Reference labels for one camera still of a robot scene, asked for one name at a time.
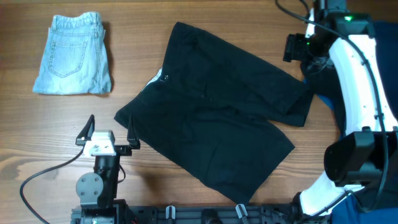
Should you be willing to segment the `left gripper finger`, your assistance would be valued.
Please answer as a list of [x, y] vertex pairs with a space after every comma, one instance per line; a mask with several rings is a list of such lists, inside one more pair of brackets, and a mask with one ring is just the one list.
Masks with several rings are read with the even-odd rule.
[[141, 142], [139, 138], [137, 137], [136, 130], [134, 127], [134, 121], [133, 118], [129, 118], [128, 122], [128, 127], [127, 127], [127, 141], [129, 143], [129, 147], [131, 149], [140, 149], [141, 148]]
[[87, 123], [76, 137], [75, 144], [77, 146], [84, 146], [87, 141], [91, 140], [94, 130], [95, 130], [95, 116], [91, 114]]

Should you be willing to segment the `black shorts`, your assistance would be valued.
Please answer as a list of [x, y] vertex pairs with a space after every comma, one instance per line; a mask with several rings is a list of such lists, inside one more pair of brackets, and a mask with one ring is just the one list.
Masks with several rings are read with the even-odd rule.
[[160, 72], [114, 118], [207, 187], [248, 203], [294, 149], [275, 122], [302, 127], [312, 98], [283, 70], [178, 22]]

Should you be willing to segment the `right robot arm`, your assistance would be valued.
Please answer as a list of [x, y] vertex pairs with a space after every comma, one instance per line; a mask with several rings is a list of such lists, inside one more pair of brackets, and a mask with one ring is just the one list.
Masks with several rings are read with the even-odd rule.
[[345, 106], [343, 137], [324, 155], [324, 172], [292, 205], [294, 223], [322, 222], [346, 197], [375, 188], [374, 210], [386, 181], [397, 170], [397, 120], [387, 102], [368, 14], [350, 12], [344, 1], [314, 1], [302, 17], [303, 34], [288, 36], [284, 60], [298, 60], [306, 76], [337, 74]]

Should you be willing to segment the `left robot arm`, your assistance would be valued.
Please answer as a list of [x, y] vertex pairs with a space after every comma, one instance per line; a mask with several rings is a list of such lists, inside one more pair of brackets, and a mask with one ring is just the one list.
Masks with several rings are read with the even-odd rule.
[[118, 200], [119, 173], [124, 172], [120, 157], [131, 156], [141, 147], [132, 118], [127, 125], [127, 145], [116, 145], [111, 130], [95, 130], [95, 117], [90, 116], [76, 137], [76, 145], [83, 155], [95, 158], [93, 172], [83, 174], [76, 183], [80, 210], [73, 210], [71, 223], [137, 223], [137, 217], [124, 199]]

